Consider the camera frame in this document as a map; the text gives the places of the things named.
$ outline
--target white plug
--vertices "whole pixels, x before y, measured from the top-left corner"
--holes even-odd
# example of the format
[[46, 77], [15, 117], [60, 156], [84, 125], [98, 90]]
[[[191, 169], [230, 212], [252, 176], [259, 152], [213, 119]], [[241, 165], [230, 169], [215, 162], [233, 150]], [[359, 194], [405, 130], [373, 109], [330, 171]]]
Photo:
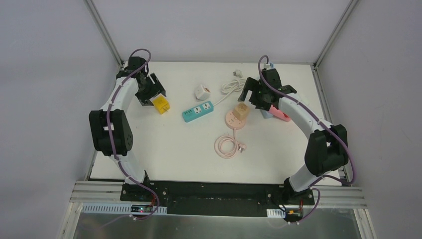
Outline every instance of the white plug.
[[242, 78], [243, 77], [243, 74], [242, 74], [242, 72], [240, 70], [233, 71], [233, 75], [234, 76], [237, 76], [239, 78]]
[[204, 100], [208, 99], [208, 97], [210, 97], [210, 95], [211, 95], [210, 90], [208, 90], [208, 88], [203, 86], [203, 85], [199, 85], [195, 89], [195, 96], [200, 101], [204, 101]]
[[263, 69], [267, 69], [267, 70], [269, 70], [269, 69], [271, 69], [271, 65], [268, 63], [263, 63], [263, 65], [264, 65], [264, 67], [263, 67]]
[[129, 61], [125, 61], [124, 62], [124, 64], [123, 64], [123, 66], [122, 66], [122, 69], [124, 70], [124, 69], [126, 69], [126, 67], [129, 65]]

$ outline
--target power strip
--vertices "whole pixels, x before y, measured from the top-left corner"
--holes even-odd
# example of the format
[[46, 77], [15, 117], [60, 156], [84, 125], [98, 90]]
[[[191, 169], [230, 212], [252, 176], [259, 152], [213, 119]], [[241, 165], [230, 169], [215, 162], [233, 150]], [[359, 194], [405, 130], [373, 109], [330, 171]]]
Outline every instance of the power strip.
[[182, 112], [182, 117], [185, 120], [185, 122], [191, 122], [193, 120], [196, 120], [199, 117], [202, 117], [208, 113], [211, 113], [214, 111], [214, 106], [212, 105], [211, 101], [207, 101], [205, 103], [202, 103], [198, 106], [195, 106], [193, 108], [190, 108], [187, 111]]

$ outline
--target white power cord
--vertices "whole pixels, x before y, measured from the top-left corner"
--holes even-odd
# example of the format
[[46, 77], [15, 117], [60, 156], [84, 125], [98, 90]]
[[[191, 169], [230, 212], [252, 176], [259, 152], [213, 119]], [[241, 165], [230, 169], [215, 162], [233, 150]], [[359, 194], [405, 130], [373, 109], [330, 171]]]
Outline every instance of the white power cord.
[[[235, 72], [237, 72], [237, 71], [239, 73], [237, 73], [235, 75], [239, 76], [239, 77], [242, 76], [242, 72], [239, 71], [239, 70], [236, 70]], [[225, 94], [225, 96], [213, 105], [216, 106], [216, 105], [220, 104], [220, 102], [222, 102], [225, 98], [227, 98], [227, 96], [229, 96], [232, 92], [234, 92], [234, 91], [239, 92], [239, 91], [243, 90], [245, 83], [246, 83], [246, 79], [234, 79], [229, 83], [223, 84], [221, 86], [221, 92], [223, 94]]]

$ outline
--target white power adapter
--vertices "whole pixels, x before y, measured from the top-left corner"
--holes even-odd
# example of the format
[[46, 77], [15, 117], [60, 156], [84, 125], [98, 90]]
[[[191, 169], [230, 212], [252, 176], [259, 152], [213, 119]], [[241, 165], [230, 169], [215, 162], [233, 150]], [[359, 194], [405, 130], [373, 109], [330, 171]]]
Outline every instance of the white power adapter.
[[211, 95], [210, 90], [208, 90], [208, 88], [203, 86], [202, 84], [199, 85], [195, 89], [195, 97], [200, 101], [204, 101], [204, 100], [208, 99], [208, 97], [210, 97], [210, 95]]

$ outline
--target white cable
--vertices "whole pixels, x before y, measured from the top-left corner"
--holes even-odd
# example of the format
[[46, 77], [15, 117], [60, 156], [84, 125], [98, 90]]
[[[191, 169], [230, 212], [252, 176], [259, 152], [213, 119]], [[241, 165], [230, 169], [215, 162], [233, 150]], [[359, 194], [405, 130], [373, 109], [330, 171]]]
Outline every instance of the white cable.
[[223, 84], [221, 86], [221, 92], [225, 94], [223, 98], [221, 98], [219, 101], [217, 101], [214, 106], [220, 104], [225, 98], [227, 98], [228, 95], [230, 95], [233, 91], [239, 92], [243, 89], [245, 86], [246, 79], [234, 79], [229, 83]]
[[[234, 147], [229, 152], [224, 152], [222, 147], [225, 143], [232, 142]], [[242, 152], [242, 150], [246, 149], [246, 145], [240, 143], [236, 140], [236, 129], [233, 129], [233, 137], [230, 135], [223, 135], [218, 138], [214, 143], [214, 150], [215, 152], [222, 158], [233, 158], [238, 151]]]

